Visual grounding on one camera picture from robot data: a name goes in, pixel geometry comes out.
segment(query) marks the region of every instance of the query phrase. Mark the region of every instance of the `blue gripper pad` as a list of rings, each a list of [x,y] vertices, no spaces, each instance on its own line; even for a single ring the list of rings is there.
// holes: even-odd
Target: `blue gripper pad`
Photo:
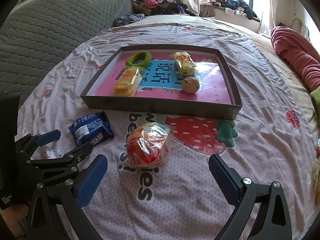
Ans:
[[[240,203],[239,186],[242,188],[242,184],[240,180],[237,183],[235,178],[233,178],[236,177],[235,175],[231,174],[231,172],[234,170],[229,168],[218,154],[213,154],[210,156],[209,170],[229,205],[237,207]]]
[[[107,169],[107,158],[99,154],[87,169],[80,172],[79,178],[82,180],[76,182],[73,189],[76,190],[76,202],[80,208],[90,203]]]
[[[53,130],[51,132],[45,133],[43,135],[39,135],[36,138],[35,143],[38,146],[44,146],[44,145],[46,145],[48,143],[51,143],[51,142],[56,141],[56,140],[59,140],[60,136],[61,136],[61,132],[58,129],[56,129],[56,130]]]

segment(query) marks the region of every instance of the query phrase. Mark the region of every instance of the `red candy bag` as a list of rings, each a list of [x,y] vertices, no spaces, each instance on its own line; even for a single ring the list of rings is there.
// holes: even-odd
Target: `red candy bag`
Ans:
[[[128,137],[128,162],[132,166],[156,167],[165,161],[171,142],[169,126],[146,123],[133,130]]]

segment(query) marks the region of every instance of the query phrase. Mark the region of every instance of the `bed sheet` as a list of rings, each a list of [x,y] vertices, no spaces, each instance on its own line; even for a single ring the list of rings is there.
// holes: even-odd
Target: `bed sheet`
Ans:
[[[318,136],[320,135],[320,126],[316,119],[316,115],[312,106],[310,92],[303,84],[301,78],[291,69],[291,67],[281,59],[273,50],[271,45],[271,40],[255,33],[245,27],[234,25],[231,23],[226,23],[214,18],[199,18],[199,17],[182,17],[182,16],[157,16],[157,17],[147,17],[143,23],[155,24],[155,23],[172,23],[177,22],[181,24],[191,25],[191,26],[208,26],[214,29],[221,29],[230,32],[236,32],[242,34],[248,39],[250,39],[259,50],[267,57],[270,63],[276,68],[280,73],[281,77],[290,87],[292,93],[295,96],[298,104],[303,110],[303,113],[310,125],[311,131],[315,138],[315,145]]]
[[[271,57],[270,44],[237,28],[197,17],[153,16],[104,30],[52,69],[20,108],[17,138],[54,129],[62,134],[60,140],[37,150],[33,158],[61,157],[75,147],[68,125],[98,111],[86,107],[80,98],[82,90],[121,46],[189,44],[218,48],[225,56],[243,101],[234,122],[105,111],[115,138],[96,145],[79,164],[80,170],[86,168],[97,154],[108,159],[107,174],[84,207],[103,239],[213,239],[233,210],[208,169],[208,158],[214,153],[255,183],[281,183],[294,240],[313,222],[319,207],[314,203],[310,176],[315,158],[314,137],[305,118],[310,112],[305,114],[301,96],[295,99],[294,90],[279,75],[273,63],[279,61]],[[258,48],[264,46],[270,50],[264,48],[262,53]],[[284,78],[290,80],[286,75],[284,71]],[[146,121],[172,124],[176,130],[169,161],[142,171],[128,165],[125,141],[131,130]],[[229,133],[219,142],[220,127]],[[59,211],[66,230],[77,239],[61,207]],[[255,206],[241,239],[249,234],[257,211]]]

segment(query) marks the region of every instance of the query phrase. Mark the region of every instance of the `blue snack package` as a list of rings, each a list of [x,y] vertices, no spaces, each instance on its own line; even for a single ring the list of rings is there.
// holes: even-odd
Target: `blue snack package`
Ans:
[[[113,138],[109,120],[104,112],[85,115],[69,126],[73,140],[80,146],[90,142],[93,146],[107,138]]]

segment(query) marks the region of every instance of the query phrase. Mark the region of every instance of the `yellow snack package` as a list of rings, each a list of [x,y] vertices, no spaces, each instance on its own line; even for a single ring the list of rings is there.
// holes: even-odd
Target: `yellow snack package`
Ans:
[[[186,51],[175,52],[172,56],[178,69],[177,74],[190,77],[196,73],[196,65]]]
[[[125,70],[115,85],[115,94],[119,97],[134,97],[142,77],[137,67]]]

